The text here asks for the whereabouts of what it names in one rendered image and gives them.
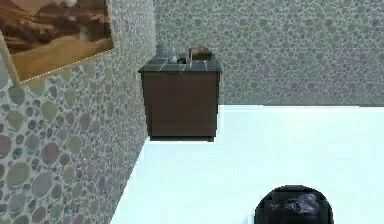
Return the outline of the brown box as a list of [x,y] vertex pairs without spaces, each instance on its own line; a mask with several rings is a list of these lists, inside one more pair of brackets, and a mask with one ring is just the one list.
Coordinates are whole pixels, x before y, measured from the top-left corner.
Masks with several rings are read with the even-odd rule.
[[209,60],[213,55],[211,50],[204,46],[190,47],[188,52],[193,60]]

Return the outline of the clear glass bottle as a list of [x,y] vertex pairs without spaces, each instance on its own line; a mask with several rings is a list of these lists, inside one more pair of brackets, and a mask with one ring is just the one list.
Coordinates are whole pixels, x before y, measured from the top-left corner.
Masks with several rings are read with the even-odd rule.
[[169,61],[171,63],[176,63],[178,59],[177,50],[176,50],[176,43],[172,42],[170,50],[169,50]]

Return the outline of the black round bin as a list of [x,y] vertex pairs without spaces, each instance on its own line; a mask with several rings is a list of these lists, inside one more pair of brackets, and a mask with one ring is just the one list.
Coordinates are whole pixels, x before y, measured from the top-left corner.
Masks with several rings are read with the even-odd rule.
[[254,210],[254,224],[334,224],[332,207],[320,191],[304,185],[271,190]]

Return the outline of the dark brown cabinet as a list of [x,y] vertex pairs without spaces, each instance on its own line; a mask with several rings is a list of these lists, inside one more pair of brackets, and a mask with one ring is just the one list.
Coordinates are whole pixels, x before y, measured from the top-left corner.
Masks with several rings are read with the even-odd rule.
[[152,58],[139,69],[147,133],[152,141],[208,141],[217,132],[219,61],[186,64]]

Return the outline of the brown framed landscape picture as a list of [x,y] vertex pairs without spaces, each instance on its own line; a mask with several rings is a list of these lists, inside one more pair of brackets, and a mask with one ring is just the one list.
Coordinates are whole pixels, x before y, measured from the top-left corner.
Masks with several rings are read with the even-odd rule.
[[0,56],[24,83],[113,49],[110,0],[0,0]]

